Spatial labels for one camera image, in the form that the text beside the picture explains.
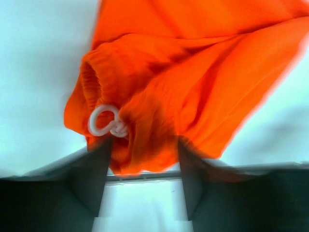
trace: white backdrop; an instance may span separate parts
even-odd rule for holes
[[[89,50],[97,7],[97,0],[0,2],[2,175],[24,174],[85,147],[83,136],[64,127],[63,110]],[[223,161],[309,160],[308,64],[307,52],[237,134]]]

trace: drawstring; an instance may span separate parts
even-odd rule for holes
[[[97,118],[99,114],[104,111],[111,111],[114,113],[114,120],[102,128],[97,128]],[[110,132],[112,135],[124,138],[127,136],[127,126],[119,119],[119,110],[113,105],[100,105],[90,115],[88,120],[88,130],[94,136],[103,136]]]

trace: orange garment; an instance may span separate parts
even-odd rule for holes
[[[64,122],[90,145],[98,139],[87,129],[91,112],[118,107],[129,141],[115,138],[116,174],[177,162],[174,135],[201,156],[220,157],[309,32],[300,0],[103,2]],[[97,127],[111,120],[104,112]]]

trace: orange fabric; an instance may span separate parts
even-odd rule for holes
[[[115,138],[116,174],[174,164],[174,135],[218,158],[308,32],[300,0],[104,0],[65,125],[91,144],[91,112],[118,107],[129,141]],[[112,119],[102,113],[97,126]]]

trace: orange pants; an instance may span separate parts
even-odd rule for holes
[[[99,139],[87,128],[91,112],[120,109],[129,140],[114,141],[115,174],[171,166],[175,135],[203,157],[220,157],[309,32],[300,0],[103,2],[64,122],[90,145]],[[97,126],[111,120],[104,112]]]

